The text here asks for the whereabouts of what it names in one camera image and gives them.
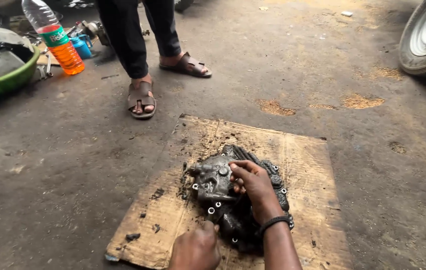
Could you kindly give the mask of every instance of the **black pants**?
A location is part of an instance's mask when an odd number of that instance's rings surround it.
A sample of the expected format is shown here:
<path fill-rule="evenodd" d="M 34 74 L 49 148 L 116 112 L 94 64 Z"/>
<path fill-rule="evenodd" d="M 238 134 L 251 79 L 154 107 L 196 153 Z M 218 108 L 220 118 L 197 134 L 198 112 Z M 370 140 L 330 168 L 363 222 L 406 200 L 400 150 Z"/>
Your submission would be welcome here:
<path fill-rule="evenodd" d="M 161 56 L 176 56 L 181 48 L 174 25 L 174 0 L 143 0 L 146 16 Z M 148 74 L 145 40 L 141 35 L 138 0 L 96 0 L 96 8 L 118 55 L 133 79 Z"/>

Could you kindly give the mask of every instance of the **green plastic tub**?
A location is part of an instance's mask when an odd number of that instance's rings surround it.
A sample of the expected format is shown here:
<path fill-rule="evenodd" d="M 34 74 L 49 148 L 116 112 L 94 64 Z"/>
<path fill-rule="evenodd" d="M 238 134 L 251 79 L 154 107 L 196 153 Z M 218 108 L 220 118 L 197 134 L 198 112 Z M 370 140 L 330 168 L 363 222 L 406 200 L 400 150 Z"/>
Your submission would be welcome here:
<path fill-rule="evenodd" d="M 0 77 L 0 96 L 13 92 L 28 84 L 36 71 L 36 61 L 40 57 L 40 50 L 33 46 L 34 53 L 24 66 Z"/>

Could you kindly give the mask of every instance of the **orange liquid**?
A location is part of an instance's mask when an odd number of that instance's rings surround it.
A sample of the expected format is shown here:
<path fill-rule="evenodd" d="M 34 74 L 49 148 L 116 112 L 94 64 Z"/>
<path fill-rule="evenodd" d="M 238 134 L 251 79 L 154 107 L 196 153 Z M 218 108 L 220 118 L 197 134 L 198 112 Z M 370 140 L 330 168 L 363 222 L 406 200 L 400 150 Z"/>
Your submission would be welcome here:
<path fill-rule="evenodd" d="M 38 29 L 37 32 L 39 34 L 53 32 L 59 27 L 59 25 L 55 24 L 51 26 L 45 26 L 43 28 Z M 76 52 L 75 47 L 73 47 L 73 45 L 71 44 L 71 41 L 68 41 L 68 43 L 63 44 L 61 46 L 48 48 L 50 49 L 51 54 L 54 55 L 54 58 L 58 60 L 58 63 L 63 68 L 66 74 L 74 75 L 80 73 L 85 69 L 85 64 L 79 57 L 78 52 Z"/>

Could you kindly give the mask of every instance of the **hand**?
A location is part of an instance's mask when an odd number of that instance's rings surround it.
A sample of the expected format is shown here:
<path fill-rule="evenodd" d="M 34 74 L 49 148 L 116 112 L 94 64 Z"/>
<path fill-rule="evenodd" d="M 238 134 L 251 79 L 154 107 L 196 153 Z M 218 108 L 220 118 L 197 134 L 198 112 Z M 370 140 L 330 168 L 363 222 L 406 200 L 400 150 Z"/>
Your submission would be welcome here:
<path fill-rule="evenodd" d="M 214 270 L 221 260 L 217 244 L 220 227 L 205 221 L 202 229 L 180 235 L 173 244 L 168 270 Z"/>
<path fill-rule="evenodd" d="M 233 161 L 228 165 L 235 192 L 248 194 L 252 201 L 253 217 L 260 225 L 285 215 L 265 169 L 248 160 Z"/>

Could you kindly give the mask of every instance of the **leather sandal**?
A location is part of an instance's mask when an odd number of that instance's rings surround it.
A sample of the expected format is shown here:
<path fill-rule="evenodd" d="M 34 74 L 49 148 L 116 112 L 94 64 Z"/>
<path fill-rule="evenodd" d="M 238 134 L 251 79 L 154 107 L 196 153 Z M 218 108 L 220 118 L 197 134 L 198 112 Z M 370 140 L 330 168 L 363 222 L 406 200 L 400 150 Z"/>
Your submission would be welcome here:
<path fill-rule="evenodd" d="M 146 120 L 153 116 L 156 111 L 156 100 L 148 95 L 148 92 L 153 92 L 151 84 L 148 82 L 140 82 L 139 88 L 135 88 L 134 84 L 129 85 L 128 90 L 128 111 L 135 119 Z M 135 114 L 133 108 L 138 105 L 138 101 L 141 101 L 141 107 L 143 109 L 142 114 Z M 154 109 L 151 112 L 145 112 L 145 106 L 154 105 Z"/>
<path fill-rule="evenodd" d="M 193 69 L 188 70 L 186 67 L 188 65 L 192 65 Z M 200 61 L 190 57 L 188 52 L 185 52 L 185 54 L 181 57 L 180 61 L 175 66 L 165 66 L 160 64 L 160 68 L 164 70 L 169 70 L 177 73 L 182 73 L 186 75 L 190 75 L 193 77 L 198 78 L 209 78 L 212 75 L 212 72 L 209 70 L 206 71 L 206 73 L 202 74 L 201 71 L 205 67 L 204 63 L 201 63 Z"/>

